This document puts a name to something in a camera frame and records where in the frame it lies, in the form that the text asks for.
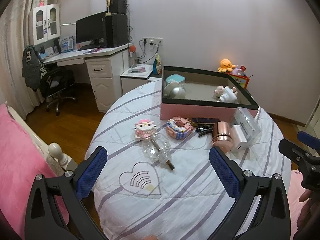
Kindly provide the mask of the right hand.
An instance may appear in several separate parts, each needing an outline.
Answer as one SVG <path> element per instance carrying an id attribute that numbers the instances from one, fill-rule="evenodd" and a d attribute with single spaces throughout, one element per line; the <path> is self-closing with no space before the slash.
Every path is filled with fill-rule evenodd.
<path id="1" fill-rule="evenodd" d="M 297 219 L 297 232 L 293 239 L 317 239 L 319 237 L 319 192 L 306 190 L 299 198 L 305 202 Z"/>

